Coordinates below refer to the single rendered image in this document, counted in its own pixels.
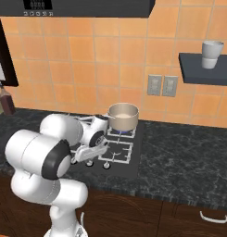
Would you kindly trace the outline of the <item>black stove hob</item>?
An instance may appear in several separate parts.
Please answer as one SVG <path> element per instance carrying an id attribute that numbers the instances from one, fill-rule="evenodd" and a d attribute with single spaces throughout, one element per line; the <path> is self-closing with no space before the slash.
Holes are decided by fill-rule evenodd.
<path id="1" fill-rule="evenodd" d="M 143 133 L 144 123 L 142 121 L 139 121 L 132 131 L 116 131 L 107 127 L 105 138 L 102 141 L 103 144 L 107 145 L 107 151 L 101 156 L 71 165 L 71 170 L 136 179 Z M 94 161 L 92 167 L 85 165 L 89 160 Z M 106 162 L 111 165 L 110 169 L 103 168 Z"/>

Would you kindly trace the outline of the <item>black range hood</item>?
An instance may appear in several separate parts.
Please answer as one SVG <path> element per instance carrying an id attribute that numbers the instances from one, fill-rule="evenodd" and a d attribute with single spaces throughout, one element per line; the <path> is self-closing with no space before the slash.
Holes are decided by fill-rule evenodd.
<path id="1" fill-rule="evenodd" d="M 148 18 L 156 0 L 0 0 L 0 17 Z"/>

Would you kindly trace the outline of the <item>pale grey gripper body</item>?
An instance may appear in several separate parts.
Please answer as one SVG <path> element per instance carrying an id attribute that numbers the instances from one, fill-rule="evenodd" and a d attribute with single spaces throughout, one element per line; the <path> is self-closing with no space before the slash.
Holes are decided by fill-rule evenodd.
<path id="1" fill-rule="evenodd" d="M 88 159 L 93 159 L 96 156 L 101 156 L 106 151 L 107 151 L 107 145 L 103 143 L 95 147 L 88 147 L 86 145 L 81 145 L 75 153 L 75 160 L 77 162 L 83 162 Z"/>

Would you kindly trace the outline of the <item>dark wood cupboard door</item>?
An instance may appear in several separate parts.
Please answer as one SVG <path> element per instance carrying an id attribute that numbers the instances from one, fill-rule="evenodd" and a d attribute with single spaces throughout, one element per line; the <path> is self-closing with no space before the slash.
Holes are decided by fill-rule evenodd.
<path id="1" fill-rule="evenodd" d="M 77 217 L 89 237 L 156 237 L 162 202 L 129 195 L 89 190 Z"/>
<path id="2" fill-rule="evenodd" d="M 43 237 L 50 229 L 49 207 L 28 203 L 16 197 L 10 188 L 11 177 L 0 174 L 1 207 L 18 227 L 18 237 Z"/>

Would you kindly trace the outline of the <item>dark wall shelf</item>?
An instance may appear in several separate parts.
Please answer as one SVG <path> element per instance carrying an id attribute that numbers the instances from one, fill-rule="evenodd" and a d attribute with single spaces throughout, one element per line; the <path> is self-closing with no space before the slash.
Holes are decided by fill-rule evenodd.
<path id="1" fill-rule="evenodd" d="M 202 55 L 180 53 L 179 62 L 184 83 L 227 86 L 227 55 L 219 56 L 214 69 L 202 68 Z"/>

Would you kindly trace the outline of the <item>brown bottle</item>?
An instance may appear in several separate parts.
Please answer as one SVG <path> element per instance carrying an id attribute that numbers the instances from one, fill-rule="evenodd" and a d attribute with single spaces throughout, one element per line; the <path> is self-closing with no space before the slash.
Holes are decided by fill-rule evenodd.
<path id="1" fill-rule="evenodd" d="M 3 86 L 1 86 L 0 102 L 6 115 L 13 115 L 16 112 L 12 96 Z"/>

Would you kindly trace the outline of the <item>white cup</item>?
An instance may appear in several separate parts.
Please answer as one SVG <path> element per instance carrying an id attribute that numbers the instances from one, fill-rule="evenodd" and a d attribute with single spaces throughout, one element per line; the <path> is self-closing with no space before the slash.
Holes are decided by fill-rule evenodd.
<path id="1" fill-rule="evenodd" d="M 202 43 L 202 68 L 214 69 L 224 47 L 223 42 L 204 41 Z"/>

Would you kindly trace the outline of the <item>grey wall outlet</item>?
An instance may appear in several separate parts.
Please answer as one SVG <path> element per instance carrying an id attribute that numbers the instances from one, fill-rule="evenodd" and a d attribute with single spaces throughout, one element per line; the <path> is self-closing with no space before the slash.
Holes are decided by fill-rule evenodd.
<path id="1" fill-rule="evenodd" d="M 148 75 L 147 94 L 160 96 L 162 76 Z"/>
<path id="2" fill-rule="evenodd" d="M 176 95 L 178 84 L 178 77 L 177 76 L 165 76 L 163 82 L 163 96 L 174 97 Z"/>

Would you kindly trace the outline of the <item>dark wood drawer front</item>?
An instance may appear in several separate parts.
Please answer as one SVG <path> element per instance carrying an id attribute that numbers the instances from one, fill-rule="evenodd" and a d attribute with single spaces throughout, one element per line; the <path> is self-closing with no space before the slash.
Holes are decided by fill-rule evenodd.
<path id="1" fill-rule="evenodd" d="M 227 223 L 207 222 L 199 211 L 208 218 L 224 219 L 227 215 L 224 210 L 163 202 L 157 237 L 227 237 Z"/>

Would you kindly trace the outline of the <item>beige metal pot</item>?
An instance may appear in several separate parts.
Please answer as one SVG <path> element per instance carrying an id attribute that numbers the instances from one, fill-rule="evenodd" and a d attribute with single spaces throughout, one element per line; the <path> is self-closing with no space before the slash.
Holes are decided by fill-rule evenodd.
<path id="1" fill-rule="evenodd" d="M 129 103 L 117 103 L 108 109 L 109 126 L 116 131 L 131 131 L 138 124 L 139 109 Z"/>

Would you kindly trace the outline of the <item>dark framed window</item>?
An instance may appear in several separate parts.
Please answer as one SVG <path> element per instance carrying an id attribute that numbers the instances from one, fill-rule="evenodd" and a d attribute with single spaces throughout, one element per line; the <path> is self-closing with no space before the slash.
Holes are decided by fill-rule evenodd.
<path id="1" fill-rule="evenodd" d="M 4 33 L 1 19 L 0 19 L 0 66 L 1 71 L 4 74 L 4 77 L 0 78 L 0 83 L 2 83 L 4 86 L 18 87 L 19 86 L 18 78 L 8 49 L 6 36 Z"/>

